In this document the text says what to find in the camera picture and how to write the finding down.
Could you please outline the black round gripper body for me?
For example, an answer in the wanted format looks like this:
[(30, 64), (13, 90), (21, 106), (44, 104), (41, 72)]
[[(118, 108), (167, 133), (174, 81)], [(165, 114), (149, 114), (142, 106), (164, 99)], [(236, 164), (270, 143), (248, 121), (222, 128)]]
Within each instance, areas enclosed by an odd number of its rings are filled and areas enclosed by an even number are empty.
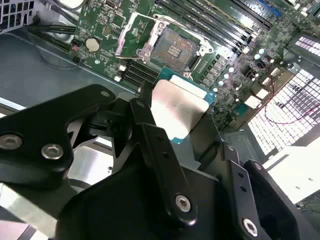
[(237, 240), (220, 183), (183, 169), (198, 220), (177, 228), (161, 214), (162, 203), (142, 163), (135, 163), (82, 191), (59, 215), (57, 240)]

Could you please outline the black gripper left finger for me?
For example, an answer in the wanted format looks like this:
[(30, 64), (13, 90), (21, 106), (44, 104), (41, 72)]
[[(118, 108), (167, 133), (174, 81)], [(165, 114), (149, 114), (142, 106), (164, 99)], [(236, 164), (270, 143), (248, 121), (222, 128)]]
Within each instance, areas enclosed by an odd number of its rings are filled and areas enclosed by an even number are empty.
[(152, 88), (125, 101), (92, 84), (0, 120), (0, 180), (39, 189), (59, 187), (74, 150), (97, 136), (112, 139), (114, 174), (142, 163), (175, 227), (197, 222), (198, 207), (164, 129), (151, 113)]

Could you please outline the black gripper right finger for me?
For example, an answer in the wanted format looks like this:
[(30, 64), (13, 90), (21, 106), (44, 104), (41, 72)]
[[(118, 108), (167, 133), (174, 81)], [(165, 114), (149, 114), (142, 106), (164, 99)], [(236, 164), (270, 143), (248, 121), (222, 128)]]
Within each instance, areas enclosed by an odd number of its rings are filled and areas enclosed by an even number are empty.
[(190, 131), (198, 171), (214, 186), (201, 190), (201, 202), (222, 240), (298, 240), (300, 212), (256, 160), (242, 163), (205, 113)]

